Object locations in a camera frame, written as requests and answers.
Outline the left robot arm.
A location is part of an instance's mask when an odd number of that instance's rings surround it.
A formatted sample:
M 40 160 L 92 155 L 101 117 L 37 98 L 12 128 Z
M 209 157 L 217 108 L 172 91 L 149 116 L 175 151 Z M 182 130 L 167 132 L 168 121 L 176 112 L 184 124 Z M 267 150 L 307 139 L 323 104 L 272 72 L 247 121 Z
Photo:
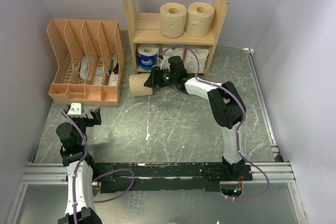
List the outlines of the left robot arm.
M 88 152 L 86 129 L 101 124 L 100 108 L 84 113 L 82 103 L 73 102 L 61 109 L 66 122 L 59 124 L 56 134 L 61 141 L 60 154 L 66 169 L 68 199 L 65 216 L 58 223 L 102 223 L 93 202 L 92 181 L 98 168 Z

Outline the blue Tempo roll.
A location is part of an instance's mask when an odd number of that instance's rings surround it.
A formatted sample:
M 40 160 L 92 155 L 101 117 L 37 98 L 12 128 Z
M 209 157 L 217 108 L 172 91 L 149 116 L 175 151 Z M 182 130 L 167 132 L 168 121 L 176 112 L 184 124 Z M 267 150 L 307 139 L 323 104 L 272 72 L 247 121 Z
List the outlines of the blue Tempo roll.
M 144 70 L 151 70 L 158 64 L 159 47 L 157 44 L 140 44 L 136 55 L 139 67 Z

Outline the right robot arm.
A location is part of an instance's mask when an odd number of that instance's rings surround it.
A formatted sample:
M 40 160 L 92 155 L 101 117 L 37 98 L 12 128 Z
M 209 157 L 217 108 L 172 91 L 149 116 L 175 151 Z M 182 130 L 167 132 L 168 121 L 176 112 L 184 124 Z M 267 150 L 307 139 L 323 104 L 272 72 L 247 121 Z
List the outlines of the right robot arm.
M 245 165 L 240 151 L 239 125 L 246 115 L 246 107 L 232 82 L 223 84 L 192 77 L 178 56 L 168 60 L 169 70 L 153 67 L 144 86 L 148 88 L 174 85 L 178 91 L 196 95 L 209 101 L 213 118 L 222 127 L 224 140 L 223 176 L 230 181 L 241 174 Z

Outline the brown paper towel roll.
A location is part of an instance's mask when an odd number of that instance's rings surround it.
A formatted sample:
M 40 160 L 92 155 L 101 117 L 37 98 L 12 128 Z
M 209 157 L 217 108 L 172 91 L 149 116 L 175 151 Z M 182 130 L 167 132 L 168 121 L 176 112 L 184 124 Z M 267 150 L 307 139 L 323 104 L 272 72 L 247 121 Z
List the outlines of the brown paper towel roll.
M 129 76 L 130 92 L 133 97 L 142 97 L 153 94 L 153 89 L 145 87 L 149 73 L 133 74 Z
M 179 3 L 166 3 L 160 7 L 160 32 L 166 37 L 177 38 L 184 33 L 187 9 Z
M 213 6 L 195 2 L 188 7 L 186 32 L 193 37 L 205 37 L 211 27 L 215 10 Z

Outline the white red-dotted paper roll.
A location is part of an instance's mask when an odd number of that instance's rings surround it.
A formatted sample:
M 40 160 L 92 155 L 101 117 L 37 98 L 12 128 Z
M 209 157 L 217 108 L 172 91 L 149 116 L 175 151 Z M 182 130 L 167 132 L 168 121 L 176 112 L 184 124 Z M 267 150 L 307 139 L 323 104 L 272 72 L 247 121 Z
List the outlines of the white red-dotted paper roll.
M 185 68 L 188 72 L 196 73 L 202 72 L 205 69 L 206 61 L 209 55 L 207 46 L 191 47 L 191 52 L 189 49 L 186 52 L 185 58 Z
M 181 59 L 183 59 L 184 48 L 182 47 L 173 47 L 173 48 L 163 47 L 162 52 L 165 52 L 162 55 L 163 56 L 162 62 L 165 61 L 165 58 L 168 59 L 173 56 L 179 56 Z

